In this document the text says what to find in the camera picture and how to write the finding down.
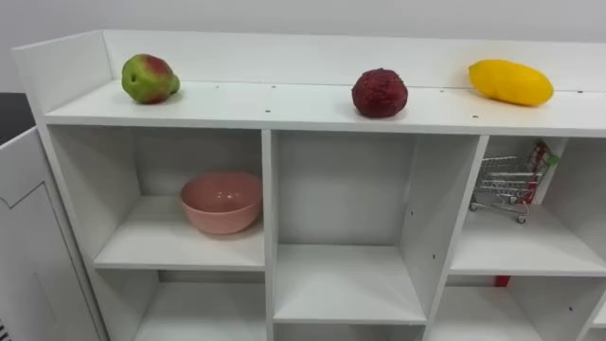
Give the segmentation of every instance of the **white wall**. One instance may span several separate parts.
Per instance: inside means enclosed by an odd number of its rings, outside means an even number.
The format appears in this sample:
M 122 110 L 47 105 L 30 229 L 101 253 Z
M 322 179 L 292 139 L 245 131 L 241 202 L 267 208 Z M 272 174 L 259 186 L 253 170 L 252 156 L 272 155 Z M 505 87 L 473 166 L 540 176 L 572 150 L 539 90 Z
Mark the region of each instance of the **white wall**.
M 604 0 L 1 0 L 0 92 L 22 91 L 11 47 L 94 28 L 605 42 L 604 12 Z

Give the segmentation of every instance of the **mango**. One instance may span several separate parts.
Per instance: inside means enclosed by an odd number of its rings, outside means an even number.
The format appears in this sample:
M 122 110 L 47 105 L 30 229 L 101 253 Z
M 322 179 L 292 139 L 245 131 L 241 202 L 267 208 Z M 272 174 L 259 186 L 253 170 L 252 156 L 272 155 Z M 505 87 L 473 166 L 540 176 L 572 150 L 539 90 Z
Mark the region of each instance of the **mango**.
M 484 60 L 470 66 L 473 87 L 490 99 L 537 106 L 553 96 L 546 75 L 520 63 Z

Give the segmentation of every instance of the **ceramic bowl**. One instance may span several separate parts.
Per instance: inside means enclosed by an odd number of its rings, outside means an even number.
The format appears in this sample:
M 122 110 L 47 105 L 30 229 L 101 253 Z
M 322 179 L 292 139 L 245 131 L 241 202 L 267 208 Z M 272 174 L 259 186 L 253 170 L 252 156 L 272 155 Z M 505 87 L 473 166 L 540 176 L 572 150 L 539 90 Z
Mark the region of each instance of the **ceramic bowl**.
M 243 171 L 204 174 L 181 189 L 189 221 L 211 234 L 231 234 L 248 227 L 261 210 L 262 184 Z

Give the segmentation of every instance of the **shopping cart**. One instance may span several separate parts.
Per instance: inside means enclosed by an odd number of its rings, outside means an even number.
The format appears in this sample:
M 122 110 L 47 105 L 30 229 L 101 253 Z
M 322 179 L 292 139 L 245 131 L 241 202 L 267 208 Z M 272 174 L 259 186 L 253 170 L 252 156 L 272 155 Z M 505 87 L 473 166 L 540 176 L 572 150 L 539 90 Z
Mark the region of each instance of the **shopping cart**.
M 518 223 L 525 223 L 530 213 L 528 205 L 532 204 L 544 175 L 559 160 L 541 140 L 523 156 L 483 159 L 470 210 L 497 210 L 515 215 Z

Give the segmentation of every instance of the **white cabinet door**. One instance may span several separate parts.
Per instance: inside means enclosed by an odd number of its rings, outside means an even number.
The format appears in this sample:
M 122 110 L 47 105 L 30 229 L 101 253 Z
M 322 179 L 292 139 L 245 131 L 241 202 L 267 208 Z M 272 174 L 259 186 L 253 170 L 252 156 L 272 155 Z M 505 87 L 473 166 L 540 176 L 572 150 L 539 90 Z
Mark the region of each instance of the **white cabinet door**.
M 53 190 L 35 130 L 0 147 L 0 319 L 11 341 L 99 341 Z

